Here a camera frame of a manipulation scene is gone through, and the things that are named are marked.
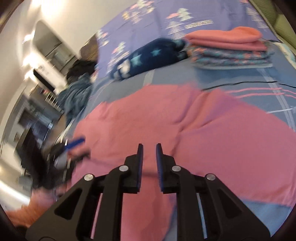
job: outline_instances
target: silver screw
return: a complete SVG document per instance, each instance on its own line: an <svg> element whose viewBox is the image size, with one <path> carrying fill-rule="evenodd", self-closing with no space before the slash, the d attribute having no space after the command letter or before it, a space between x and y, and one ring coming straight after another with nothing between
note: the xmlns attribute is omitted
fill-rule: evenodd
<svg viewBox="0 0 296 241"><path fill-rule="evenodd" d="M210 173L210 174L207 175L207 179L210 180L210 181L213 181L213 180L216 179L216 176L214 174Z"/></svg>
<svg viewBox="0 0 296 241"><path fill-rule="evenodd" d="M92 175L92 174L86 174L85 176L84 176L84 180L85 181L91 181L91 180L93 180L94 179L94 175Z"/></svg>
<svg viewBox="0 0 296 241"><path fill-rule="evenodd" d="M173 170L174 172L179 172L179 171L181 171L181 167L180 167L180 166L173 166L173 167L172 167L172 170Z"/></svg>
<svg viewBox="0 0 296 241"><path fill-rule="evenodd" d="M126 166L126 165L122 165L119 167L119 171L121 171L121 172L126 172L127 170L128 170L128 166Z"/></svg>

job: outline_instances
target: navy blue cloth with stars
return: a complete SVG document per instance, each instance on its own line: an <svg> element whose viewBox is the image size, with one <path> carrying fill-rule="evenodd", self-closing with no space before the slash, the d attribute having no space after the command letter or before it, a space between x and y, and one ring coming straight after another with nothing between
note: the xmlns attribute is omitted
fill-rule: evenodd
<svg viewBox="0 0 296 241"><path fill-rule="evenodd" d="M185 41L158 38L137 49L118 61L110 72L110 77L124 80L137 74L177 63L188 58Z"/></svg>

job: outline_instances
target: bed sheet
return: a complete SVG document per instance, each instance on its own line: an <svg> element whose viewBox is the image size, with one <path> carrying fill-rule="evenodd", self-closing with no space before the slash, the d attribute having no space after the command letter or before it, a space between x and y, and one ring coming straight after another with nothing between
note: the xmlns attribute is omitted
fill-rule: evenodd
<svg viewBox="0 0 296 241"><path fill-rule="evenodd" d="M196 30L238 26L256 28L264 39L278 40L247 0L138 0L97 32L99 76L156 38L180 39Z"/></svg>
<svg viewBox="0 0 296 241"><path fill-rule="evenodd" d="M99 78L94 83L86 108L77 117L68 136L73 134L79 120L86 117L101 102L113 102L124 98L147 84L180 85L186 83L193 83L205 91L221 88L277 116L295 131L296 70L276 45L273 45L273 48L275 50L275 55L272 57L274 67L267 69L202 70L195 68L187 59L171 66L142 73L122 82L110 80L108 77ZM271 234L277 231L291 211L290 207L272 203L259 203L252 200L243 200L243 202L261 219ZM173 220L167 237L175 235L174 222Z"/></svg>

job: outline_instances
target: pink cloth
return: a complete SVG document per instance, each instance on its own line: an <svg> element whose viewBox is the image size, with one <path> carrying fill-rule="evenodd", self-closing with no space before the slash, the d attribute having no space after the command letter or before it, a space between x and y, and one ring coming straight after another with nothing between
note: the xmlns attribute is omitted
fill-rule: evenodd
<svg viewBox="0 0 296 241"><path fill-rule="evenodd" d="M185 38L195 45L233 50L266 51L259 41L262 34L255 28L236 27L230 31L197 30L186 34Z"/></svg>
<svg viewBox="0 0 296 241"><path fill-rule="evenodd" d="M121 240L161 241L175 198L160 192L155 146L191 173L215 173L236 195L295 204L296 134L281 120L216 89L150 85L101 103L76 130L91 148L75 184L87 173L107 174L144 145L141 191L123 198Z"/></svg>

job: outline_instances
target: pink stripe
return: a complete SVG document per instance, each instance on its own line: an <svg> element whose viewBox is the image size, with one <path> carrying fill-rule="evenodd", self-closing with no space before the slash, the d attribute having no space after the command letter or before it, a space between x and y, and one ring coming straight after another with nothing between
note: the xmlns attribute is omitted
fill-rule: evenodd
<svg viewBox="0 0 296 241"><path fill-rule="evenodd" d="M288 92L290 92L290 93L292 93L292 94L295 94L295 95L296 95L296 93L295 93L295 92L292 92L292 91L289 91L289 90L283 90L283 91L288 91Z"/></svg>
<svg viewBox="0 0 296 241"><path fill-rule="evenodd" d="M233 91L226 91L226 93L238 93L242 91L249 91L249 90L281 90L282 88L245 88L241 90L233 90Z"/></svg>
<svg viewBox="0 0 296 241"><path fill-rule="evenodd" d="M245 97L250 97L250 96L284 95L284 94L285 93L252 93L252 94L240 95L240 96L236 96L236 97L240 99L240 98L245 98Z"/></svg>
<svg viewBox="0 0 296 241"><path fill-rule="evenodd" d="M292 95L285 95L285 96L292 97L292 98L296 99L296 97L295 96L292 96Z"/></svg>

